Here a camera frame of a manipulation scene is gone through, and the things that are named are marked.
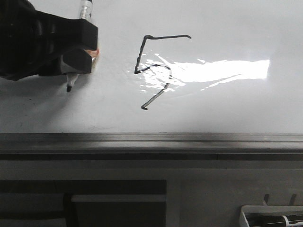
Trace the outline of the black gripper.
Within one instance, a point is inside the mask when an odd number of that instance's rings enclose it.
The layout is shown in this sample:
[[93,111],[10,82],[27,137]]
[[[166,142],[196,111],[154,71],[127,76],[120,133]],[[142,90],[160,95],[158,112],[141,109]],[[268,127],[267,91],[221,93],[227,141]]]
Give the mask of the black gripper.
[[97,47],[98,27],[84,19],[44,13],[27,0],[0,2],[2,79],[91,73],[92,57],[84,50]]

